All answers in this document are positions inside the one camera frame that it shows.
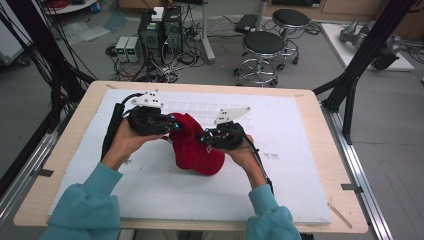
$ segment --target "wooden table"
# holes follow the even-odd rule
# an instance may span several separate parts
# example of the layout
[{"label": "wooden table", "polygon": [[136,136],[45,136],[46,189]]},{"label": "wooden table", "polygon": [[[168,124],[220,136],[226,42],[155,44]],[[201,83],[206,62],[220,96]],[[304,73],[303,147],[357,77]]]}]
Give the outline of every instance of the wooden table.
[{"label": "wooden table", "polygon": [[[199,93],[237,93],[295,98],[327,199],[332,223],[297,225],[300,232],[364,233],[368,230],[362,209],[353,191],[341,184],[350,183],[336,144],[314,93],[310,90],[229,87],[189,84],[156,84],[97,81],[91,84],[60,140],[44,165],[54,171],[51,177],[39,176],[18,210],[14,222],[19,226],[46,226],[48,211],[59,189],[65,169],[77,150],[83,134],[108,89],[155,90]],[[243,231],[245,222],[122,219],[123,228]]]}]

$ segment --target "person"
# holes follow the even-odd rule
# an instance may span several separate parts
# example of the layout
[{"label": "person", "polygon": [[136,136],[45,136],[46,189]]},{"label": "person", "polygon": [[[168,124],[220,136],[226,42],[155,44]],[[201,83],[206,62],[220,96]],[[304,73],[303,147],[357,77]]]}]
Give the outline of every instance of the person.
[{"label": "person", "polygon": [[[109,151],[87,180],[65,190],[40,239],[118,239],[121,230],[118,199],[111,196],[122,177],[118,169],[144,143],[162,137],[139,136],[124,119]],[[247,143],[232,151],[222,151],[243,168],[252,187],[249,198],[256,215],[247,221],[246,239],[300,239],[289,209],[277,204]]]}]

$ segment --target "black pole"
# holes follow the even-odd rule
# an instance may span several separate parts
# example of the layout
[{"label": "black pole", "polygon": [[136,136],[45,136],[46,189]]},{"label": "black pole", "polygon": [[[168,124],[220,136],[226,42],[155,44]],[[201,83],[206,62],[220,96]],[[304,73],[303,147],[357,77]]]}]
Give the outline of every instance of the black pole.
[{"label": "black pole", "polygon": [[338,78],[313,90],[318,95],[333,88],[330,96],[322,102],[324,108],[333,112],[337,112],[340,104],[347,98],[343,119],[343,135],[349,144],[352,144],[350,132],[356,85],[414,2],[415,0],[389,1],[346,70]]}]

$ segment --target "teal jacket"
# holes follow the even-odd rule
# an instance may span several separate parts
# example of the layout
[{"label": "teal jacket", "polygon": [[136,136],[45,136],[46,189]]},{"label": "teal jacket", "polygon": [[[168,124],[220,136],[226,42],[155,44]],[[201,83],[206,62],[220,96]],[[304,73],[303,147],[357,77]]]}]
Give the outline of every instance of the teal jacket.
[{"label": "teal jacket", "polygon": [[[68,187],[41,239],[118,239],[121,230],[118,198],[110,194],[121,177],[121,173],[99,163],[83,184]],[[300,240],[290,211],[278,206],[269,185],[256,187],[249,198],[256,215],[247,222],[248,240]]]}]

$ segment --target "red cloth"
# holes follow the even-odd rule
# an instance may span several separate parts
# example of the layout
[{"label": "red cloth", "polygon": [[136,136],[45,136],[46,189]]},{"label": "red cloth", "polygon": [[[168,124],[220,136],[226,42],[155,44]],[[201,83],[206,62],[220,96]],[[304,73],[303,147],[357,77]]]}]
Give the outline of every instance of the red cloth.
[{"label": "red cloth", "polygon": [[207,145],[201,144],[198,135],[205,131],[189,114],[171,113],[181,125],[179,131],[172,131],[169,138],[175,151],[175,160],[179,168],[193,169],[206,176],[216,174],[224,164],[225,154],[212,149],[208,153]]}]

